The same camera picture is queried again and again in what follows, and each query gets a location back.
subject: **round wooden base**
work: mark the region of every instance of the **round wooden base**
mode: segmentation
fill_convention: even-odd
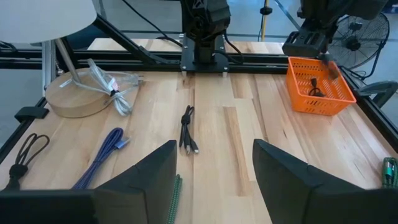
[[[77,72],[88,71],[88,68],[78,69]],[[56,78],[46,89],[45,98],[53,111],[66,118],[81,118],[95,114],[109,104],[109,95],[98,91],[86,90],[78,87],[72,81],[68,72]],[[82,84],[100,88],[89,75],[80,76]]]

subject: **wooden table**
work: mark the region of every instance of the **wooden table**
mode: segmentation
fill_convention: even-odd
[[[148,50],[180,50],[163,40],[136,40]],[[242,52],[281,54],[281,44],[237,42]],[[122,50],[109,39],[90,49]],[[31,163],[23,189],[69,189],[84,173],[115,127],[132,138],[103,164],[91,187],[120,174],[180,134],[187,105],[195,106],[190,125],[199,154],[178,153],[183,178],[176,223],[271,223],[251,159],[253,139],[271,144],[363,188],[381,186],[384,157],[397,154],[357,105],[336,116],[292,111],[284,75],[139,72],[144,82],[126,98],[128,117],[113,106],[86,118],[60,118],[51,112],[35,120],[0,165],[0,188],[18,149],[30,133],[47,134],[48,148]]]

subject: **blue braided cable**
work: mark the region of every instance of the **blue braided cable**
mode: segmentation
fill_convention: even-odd
[[[123,141],[123,129],[115,128],[113,129],[108,136],[105,138],[102,143],[101,148],[99,149],[97,156],[95,157],[93,163],[90,165],[88,170],[80,177],[78,182],[72,187],[72,189],[86,189],[90,182],[94,178],[94,174],[97,169],[101,166],[101,164],[111,155],[114,150],[120,149],[123,147],[128,141]]]

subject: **electric fan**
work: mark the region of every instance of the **electric fan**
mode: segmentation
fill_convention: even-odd
[[[336,63],[353,69],[376,56],[373,65],[375,67],[390,33],[387,17],[380,13],[375,19],[367,21],[356,16],[346,16],[337,25],[333,41],[328,46]]]

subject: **orange plastic basket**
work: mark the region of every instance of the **orange plastic basket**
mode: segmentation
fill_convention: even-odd
[[[339,77],[329,79],[329,71],[319,60],[289,57],[286,84],[292,101],[293,110],[323,115],[335,115],[348,105],[355,103],[355,97],[349,89],[340,70],[331,62],[339,72]],[[311,79],[317,79],[317,87],[325,97],[309,96],[313,88]]]

